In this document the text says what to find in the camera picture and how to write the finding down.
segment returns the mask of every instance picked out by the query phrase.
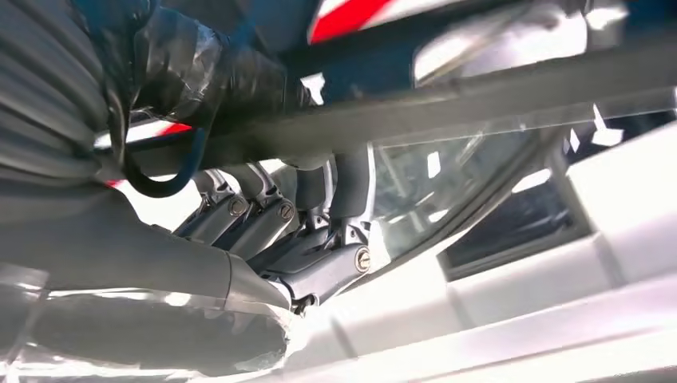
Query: glass panel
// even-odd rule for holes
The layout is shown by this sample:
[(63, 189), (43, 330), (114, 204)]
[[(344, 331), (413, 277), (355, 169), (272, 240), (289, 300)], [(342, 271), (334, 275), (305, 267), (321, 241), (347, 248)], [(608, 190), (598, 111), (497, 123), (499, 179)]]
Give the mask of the glass panel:
[(442, 227), (528, 142), (530, 132), (376, 148), (376, 204), (392, 259)]
[(525, 177), (512, 195), (446, 249), (451, 267), (460, 267), (537, 239), (564, 232), (574, 219), (543, 169)]

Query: red and white stripe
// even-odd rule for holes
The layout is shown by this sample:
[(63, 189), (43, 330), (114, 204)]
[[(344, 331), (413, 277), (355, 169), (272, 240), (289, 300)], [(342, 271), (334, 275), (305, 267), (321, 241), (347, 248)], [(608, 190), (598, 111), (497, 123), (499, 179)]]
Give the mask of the red and white stripe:
[(324, 0), (308, 42), (331, 40), (372, 26), (466, 0)]

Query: screw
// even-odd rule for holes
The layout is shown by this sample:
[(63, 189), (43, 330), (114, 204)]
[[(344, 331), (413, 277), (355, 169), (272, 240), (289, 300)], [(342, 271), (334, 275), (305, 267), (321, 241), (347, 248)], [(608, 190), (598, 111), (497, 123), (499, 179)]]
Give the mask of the screw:
[(361, 273), (366, 273), (369, 271), (369, 267), (371, 266), (371, 256), (369, 255), (369, 250), (361, 249), (358, 251), (358, 255), (355, 257), (355, 266)]
[(290, 220), (292, 217), (294, 217), (294, 207), (292, 207), (289, 203), (284, 203), (279, 207), (279, 216), (285, 221)]
[(239, 217), (247, 210), (247, 206), (244, 204), (243, 200), (238, 198), (231, 201), (231, 205), (228, 207), (228, 210), (231, 212), (231, 215)]

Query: plastic wrap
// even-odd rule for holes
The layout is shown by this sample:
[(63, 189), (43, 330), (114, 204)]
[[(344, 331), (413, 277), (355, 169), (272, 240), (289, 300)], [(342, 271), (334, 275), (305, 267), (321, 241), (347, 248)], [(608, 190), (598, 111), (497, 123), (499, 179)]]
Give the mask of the plastic wrap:
[[(289, 337), (300, 317), (278, 307), (133, 288), (46, 290), (46, 281), (39, 270), (0, 265), (0, 381), (184, 382), (273, 369), (303, 346)], [(154, 330), (142, 323), (149, 319)], [(282, 329), (285, 346), (246, 356), (246, 345), (218, 342), (257, 322)], [(219, 347), (235, 356), (221, 361)]]

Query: window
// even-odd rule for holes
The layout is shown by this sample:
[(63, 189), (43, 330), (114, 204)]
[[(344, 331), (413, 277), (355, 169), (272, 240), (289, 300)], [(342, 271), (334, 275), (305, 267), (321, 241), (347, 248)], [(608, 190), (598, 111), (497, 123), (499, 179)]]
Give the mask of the window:
[(675, 120), (675, 112), (596, 119), (576, 126), (557, 151), (520, 181), (512, 194), (438, 260), (448, 280), (464, 278), (571, 242), (589, 234), (583, 208), (566, 171)]

